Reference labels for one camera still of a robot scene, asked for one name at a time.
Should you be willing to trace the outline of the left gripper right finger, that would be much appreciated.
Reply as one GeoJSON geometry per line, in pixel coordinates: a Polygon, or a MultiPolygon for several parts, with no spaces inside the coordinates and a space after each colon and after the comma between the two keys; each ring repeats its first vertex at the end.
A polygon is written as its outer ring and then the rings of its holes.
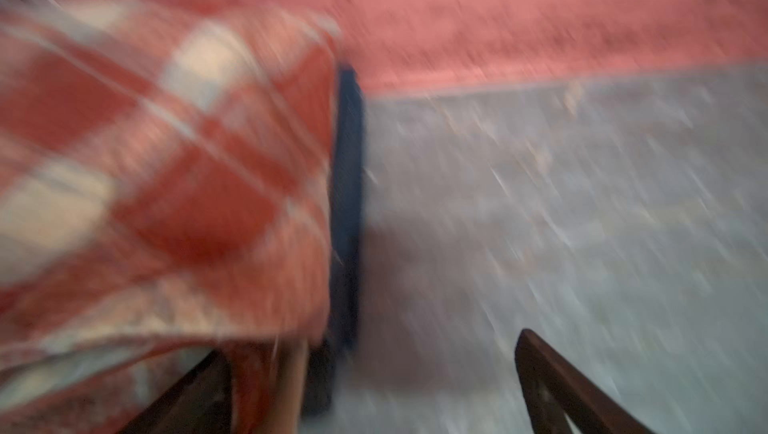
{"type": "Polygon", "coordinates": [[[533,330],[520,332],[514,360],[535,433],[652,433],[533,330]]]}

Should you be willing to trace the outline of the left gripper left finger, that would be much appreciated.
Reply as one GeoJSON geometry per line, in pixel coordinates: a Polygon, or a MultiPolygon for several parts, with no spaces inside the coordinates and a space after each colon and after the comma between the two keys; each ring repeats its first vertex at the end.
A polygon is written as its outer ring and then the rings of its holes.
{"type": "Polygon", "coordinates": [[[123,434],[230,433],[232,417],[229,363],[211,352],[146,410],[123,434]]]}

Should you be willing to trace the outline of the red cloth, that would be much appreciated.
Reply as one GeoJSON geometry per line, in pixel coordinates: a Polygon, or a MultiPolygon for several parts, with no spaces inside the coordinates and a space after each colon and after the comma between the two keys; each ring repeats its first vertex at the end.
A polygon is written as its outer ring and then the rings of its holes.
{"type": "Polygon", "coordinates": [[[1,13],[1,429],[116,433],[205,351],[230,433],[292,433],[330,310],[331,18],[1,13]]]}

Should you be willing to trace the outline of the denim skirt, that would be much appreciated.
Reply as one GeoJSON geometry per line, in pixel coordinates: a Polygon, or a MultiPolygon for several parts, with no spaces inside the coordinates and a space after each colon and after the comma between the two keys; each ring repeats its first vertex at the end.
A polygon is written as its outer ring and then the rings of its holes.
{"type": "Polygon", "coordinates": [[[322,344],[310,351],[301,416],[333,405],[337,367],[359,332],[365,106],[355,70],[339,68],[336,142],[331,172],[330,314],[322,344]]]}

